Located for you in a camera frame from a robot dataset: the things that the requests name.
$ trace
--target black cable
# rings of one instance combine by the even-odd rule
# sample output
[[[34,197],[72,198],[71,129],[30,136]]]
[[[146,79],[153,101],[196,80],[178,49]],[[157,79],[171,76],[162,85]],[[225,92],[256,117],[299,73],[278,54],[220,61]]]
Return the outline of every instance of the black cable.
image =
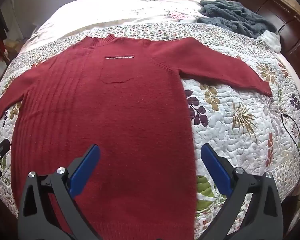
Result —
[[[295,123],[295,125],[296,125],[296,127],[297,127],[297,129],[298,129],[298,134],[299,134],[299,139],[300,139],[300,131],[299,131],[298,125],[297,125],[297,123],[295,122],[295,120],[294,120],[291,116],[289,116],[289,115],[287,115],[287,114],[281,114],[282,125],[283,125],[283,127],[285,128],[285,130],[287,131],[287,133],[290,135],[290,138],[292,139],[292,141],[294,142],[294,144],[296,145],[297,150],[298,150],[298,152],[299,152],[299,159],[300,159],[300,151],[299,151],[299,148],[298,148],[298,144],[297,144],[296,141],[293,139],[292,135],[289,133],[288,129],[285,127],[285,125],[284,125],[284,123],[283,123],[283,117],[284,117],[284,116],[290,118],[290,119]]]

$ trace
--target red sweater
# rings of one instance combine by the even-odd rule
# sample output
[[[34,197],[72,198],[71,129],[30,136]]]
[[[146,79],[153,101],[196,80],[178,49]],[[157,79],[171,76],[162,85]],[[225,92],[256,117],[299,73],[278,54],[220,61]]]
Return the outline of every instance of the red sweater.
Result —
[[[104,240],[192,240],[194,147],[181,77],[271,96],[244,62],[193,38],[86,37],[24,72],[0,99],[22,100],[13,134],[12,190],[30,171],[53,173],[95,143],[101,159],[76,202]]]

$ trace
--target sweater sleeve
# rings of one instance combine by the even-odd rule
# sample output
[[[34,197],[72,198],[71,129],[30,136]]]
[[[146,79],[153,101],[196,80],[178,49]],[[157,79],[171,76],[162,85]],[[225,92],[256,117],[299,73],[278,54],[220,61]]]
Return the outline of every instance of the sweater sleeve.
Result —
[[[56,57],[48,59],[43,63],[25,71],[15,80],[12,81],[9,88],[0,98],[0,119],[3,116],[4,112],[13,106],[17,102],[22,101],[25,93],[30,89],[31,85],[37,81],[40,76],[44,74],[46,70],[52,66],[55,62]]]
[[[148,49],[155,61],[179,71],[184,78],[214,82],[272,96],[263,81],[246,63],[204,46],[194,38],[175,41],[150,41]]]

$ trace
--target gray blanket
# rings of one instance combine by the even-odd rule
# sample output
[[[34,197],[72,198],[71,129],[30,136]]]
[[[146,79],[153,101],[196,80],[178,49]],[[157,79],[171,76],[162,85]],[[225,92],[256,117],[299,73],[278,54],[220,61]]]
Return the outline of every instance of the gray blanket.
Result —
[[[255,39],[265,30],[278,34],[277,28],[271,22],[243,7],[239,2],[201,0],[200,5],[203,7],[199,12],[209,18],[199,17],[198,23],[213,24]]]

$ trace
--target chest pocket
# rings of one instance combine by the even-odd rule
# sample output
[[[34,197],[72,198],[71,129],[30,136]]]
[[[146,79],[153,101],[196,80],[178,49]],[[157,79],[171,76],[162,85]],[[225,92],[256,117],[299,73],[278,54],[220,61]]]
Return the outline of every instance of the chest pocket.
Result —
[[[136,59],[133,55],[105,57],[100,80],[104,83],[124,83],[135,75]]]

